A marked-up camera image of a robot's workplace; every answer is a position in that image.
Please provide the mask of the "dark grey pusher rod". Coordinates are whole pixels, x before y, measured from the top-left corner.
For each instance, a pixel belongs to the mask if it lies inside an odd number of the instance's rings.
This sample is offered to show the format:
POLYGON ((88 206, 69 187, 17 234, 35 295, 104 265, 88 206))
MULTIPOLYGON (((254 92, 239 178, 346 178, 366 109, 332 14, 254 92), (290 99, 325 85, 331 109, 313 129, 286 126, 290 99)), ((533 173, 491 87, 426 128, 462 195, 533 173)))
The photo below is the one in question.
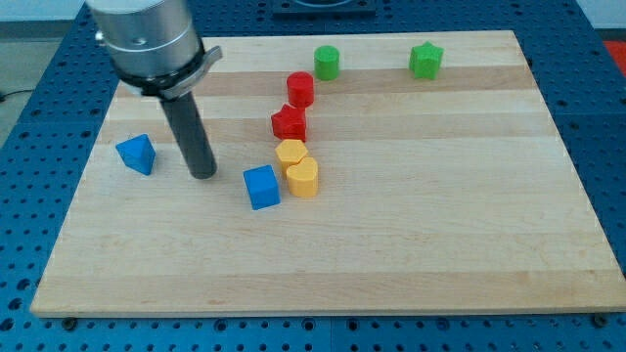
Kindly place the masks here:
POLYGON ((193 93, 161 100, 160 105, 190 174, 201 180, 212 177, 217 171, 217 163, 193 93))

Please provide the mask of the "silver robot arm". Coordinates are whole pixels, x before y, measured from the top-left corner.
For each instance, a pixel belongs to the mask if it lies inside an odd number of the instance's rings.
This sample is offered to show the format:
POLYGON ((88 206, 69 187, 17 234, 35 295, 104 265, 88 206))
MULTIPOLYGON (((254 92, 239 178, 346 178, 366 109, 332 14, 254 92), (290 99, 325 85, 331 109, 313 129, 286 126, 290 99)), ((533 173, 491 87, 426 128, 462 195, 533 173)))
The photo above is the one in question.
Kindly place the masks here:
POLYGON ((207 49, 186 0, 87 0, 119 79, 138 95, 159 99, 167 122, 196 179, 217 171, 193 89, 223 58, 207 49))

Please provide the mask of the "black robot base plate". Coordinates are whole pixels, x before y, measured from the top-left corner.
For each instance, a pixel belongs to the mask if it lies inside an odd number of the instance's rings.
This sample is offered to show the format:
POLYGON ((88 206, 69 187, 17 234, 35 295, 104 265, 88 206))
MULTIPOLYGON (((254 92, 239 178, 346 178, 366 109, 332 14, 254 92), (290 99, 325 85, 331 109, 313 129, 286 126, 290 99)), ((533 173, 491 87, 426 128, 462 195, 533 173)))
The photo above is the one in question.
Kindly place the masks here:
POLYGON ((271 0, 274 17, 373 15, 377 0, 271 0))

